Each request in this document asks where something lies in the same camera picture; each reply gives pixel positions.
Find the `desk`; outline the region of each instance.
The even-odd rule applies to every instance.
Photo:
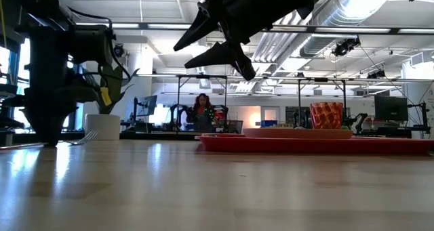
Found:
[[[433,229],[430,157],[198,146],[120,140],[2,151],[0,230]]]

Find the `cable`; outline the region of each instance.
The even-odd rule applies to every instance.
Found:
[[[68,7],[72,12],[76,13],[76,14],[80,14],[82,16],[85,17],[89,17],[89,18],[96,18],[96,19],[103,19],[103,20],[108,20],[108,29],[109,30],[113,30],[113,22],[110,18],[107,17],[102,17],[102,16],[96,16],[96,15],[91,15],[91,14],[85,14],[82,13],[80,11],[77,11],[71,7]],[[123,65],[120,63],[120,61],[118,61],[116,55],[115,55],[115,51],[113,49],[113,42],[111,42],[112,37],[109,37],[110,41],[108,42],[108,46],[110,47],[110,53],[111,56],[113,57],[114,61],[116,62],[116,64],[122,69],[122,71],[127,75],[128,81],[131,81],[131,75],[129,74],[129,72],[123,67]],[[100,76],[103,77],[104,82],[106,82],[107,86],[108,86],[108,81],[107,78],[104,78],[104,75],[102,74],[102,71],[100,68],[98,68],[98,72],[100,72]]]
[[[85,14],[85,13],[82,13],[82,12],[80,12],[80,11],[77,11],[77,10],[71,8],[71,7],[68,7],[68,8],[69,8],[72,12],[74,12],[74,13],[76,13],[76,14],[79,14],[79,15],[82,15],[82,16],[85,16],[85,17],[88,17],[88,18],[96,18],[96,19],[107,20],[107,21],[108,21],[108,28],[109,28],[109,29],[113,29],[113,22],[111,21],[110,18],[102,17],[102,16],[96,16],[96,15],[91,15],[91,14]]]
[[[381,70],[381,68],[379,68],[378,67],[378,65],[372,60],[372,58],[369,56],[369,54],[365,51],[365,49],[360,45],[359,46],[360,48],[361,48],[361,50],[366,54],[366,56],[369,58],[369,60],[373,63],[373,65],[375,65],[375,67],[377,67],[377,69],[378,70]],[[392,80],[391,79],[389,79],[386,75],[384,75],[384,77],[389,81],[389,83],[391,83],[394,87],[396,87],[396,90],[397,91],[399,91],[401,94],[402,94],[402,96],[403,97],[405,97],[409,102],[411,102],[413,105],[414,105],[414,102],[413,101],[411,101],[403,92],[402,92],[402,90],[400,90],[399,88],[398,88],[398,86],[396,86],[393,82],[392,82]],[[417,114],[418,114],[418,119],[419,119],[419,123],[420,123],[420,115],[419,115],[419,112],[417,111],[417,109],[416,109],[416,112],[417,112]]]
[[[334,61],[332,61],[332,54],[329,54],[328,59],[329,59],[332,63],[337,63],[337,62],[343,60],[344,58],[337,58],[336,56],[334,56]]]
[[[140,4],[140,22],[143,22],[143,8],[142,8],[142,0],[139,0]]]
[[[0,15],[1,15],[1,30],[3,31],[3,41],[5,42],[5,48],[7,49],[5,15],[3,13],[3,0],[0,0]]]
[[[423,97],[428,93],[428,91],[431,88],[431,86],[433,85],[433,83],[434,83],[434,81],[431,81],[431,84],[429,84],[427,90],[425,91],[425,93],[423,93],[423,96],[420,98],[419,104],[422,102]]]
[[[80,76],[86,76],[86,75],[100,75],[100,73],[99,73],[99,72],[85,72],[85,73],[79,73],[78,75],[80,75]],[[123,80],[123,79],[120,79],[120,78],[115,77],[115,76],[113,76],[113,75],[108,75],[108,74],[104,74],[104,73],[103,73],[103,75],[106,76],[106,77],[108,77],[108,78],[111,78],[111,79]]]

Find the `white wall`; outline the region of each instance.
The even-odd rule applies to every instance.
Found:
[[[434,79],[433,67],[433,62],[425,62],[423,64],[417,64],[416,66],[411,66],[410,62],[405,62],[402,64],[402,75],[405,79]],[[403,92],[413,103],[427,103],[427,109],[430,109],[430,111],[427,113],[429,126],[434,126],[434,95],[432,93],[433,90],[434,87],[432,83],[407,83],[403,86]],[[414,123],[410,121],[409,124],[411,126],[413,126],[414,124],[422,125],[422,111],[420,109],[411,108],[408,112],[410,116],[412,116],[417,122]],[[419,139],[421,138],[421,136],[421,132],[412,132],[412,137],[414,139]],[[430,136],[431,139],[434,139],[434,134],[425,134],[425,138],[428,138]]]
[[[243,130],[259,128],[256,122],[260,122],[260,106],[231,106],[229,110],[228,118],[243,121]]]

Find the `fluorescent light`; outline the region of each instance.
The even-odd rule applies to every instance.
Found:
[[[105,25],[109,26],[107,23],[77,23],[77,25]],[[139,24],[126,24],[126,23],[114,23],[113,28],[139,28]]]
[[[137,77],[150,77],[150,78],[177,78],[178,75],[137,75]]]
[[[138,28],[138,24],[113,24],[113,28]]]
[[[400,88],[400,85],[394,86],[394,85],[373,85],[373,86],[369,86],[365,89],[395,89],[396,87]]]
[[[228,96],[253,96],[253,97],[270,97],[277,95],[263,95],[263,94],[250,94],[250,93],[229,93]]]
[[[399,34],[434,34],[434,28],[402,28]]]
[[[149,29],[178,29],[187,30],[190,28],[190,24],[148,24]]]
[[[376,33],[386,34],[391,31],[390,28],[351,28],[351,27],[318,27],[315,29],[317,32],[324,33]]]

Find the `person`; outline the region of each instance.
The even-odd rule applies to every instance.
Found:
[[[211,110],[210,97],[202,93],[196,97],[195,105],[193,107],[193,122],[195,123],[196,131],[211,132],[214,130],[212,126],[212,119],[210,118],[207,109]]]

